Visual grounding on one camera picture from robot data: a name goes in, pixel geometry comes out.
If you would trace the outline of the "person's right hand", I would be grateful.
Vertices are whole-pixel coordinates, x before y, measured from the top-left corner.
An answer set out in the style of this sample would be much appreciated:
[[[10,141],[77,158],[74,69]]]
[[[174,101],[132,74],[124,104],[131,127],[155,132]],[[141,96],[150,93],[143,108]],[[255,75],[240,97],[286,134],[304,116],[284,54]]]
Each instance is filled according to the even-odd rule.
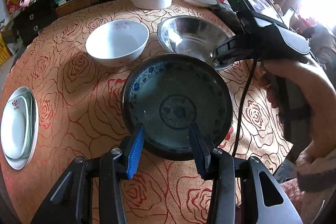
[[[314,61],[306,64],[292,60],[267,60],[260,70],[294,82],[311,107],[312,141],[299,157],[313,162],[335,149],[335,88],[322,68]]]

